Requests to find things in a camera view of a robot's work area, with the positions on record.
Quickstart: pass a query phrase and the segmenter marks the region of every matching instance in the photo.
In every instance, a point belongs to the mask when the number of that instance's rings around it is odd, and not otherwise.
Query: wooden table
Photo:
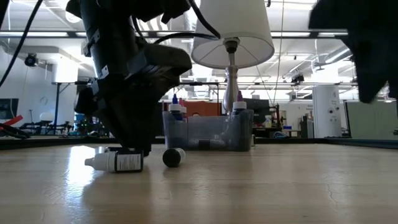
[[[397,223],[398,151],[257,145],[187,152],[168,169],[154,146],[141,174],[85,167],[103,147],[0,151],[0,223]]]

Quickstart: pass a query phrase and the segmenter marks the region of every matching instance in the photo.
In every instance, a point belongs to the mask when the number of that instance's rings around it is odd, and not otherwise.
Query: wall
[[[370,105],[349,102],[348,117],[351,136],[356,139],[397,140],[394,135],[398,128],[397,105],[374,102]]]
[[[278,103],[281,111],[286,111],[286,125],[291,126],[292,129],[299,128],[299,119],[305,116],[306,113],[310,113],[313,110],[312,101],[291,101],[291,102],[275,102]],[[341,127],[347,128],[346,116],[344,111],[343,103],[340,103],[341,113]]]
[[[0,47],[0,77],[7,69],[11,56],[4,52]],[[57,87],[51,84],[52,72],[45,72],[45,69],[25,66],[21,59],[17,59],[6,82],[0,88],[0,98],[18,98],[19,105],[17,115],[22,115],[24,119],[14,126],[29,123],[32,110],[33,122],[39,121],[39,116],[43,112],[55,114],[55,98]],[[73,102],[76,96],[76,86],[68,86],[60,94],[58,108],[58,124],[65,121],[73,122],[74,111]]]

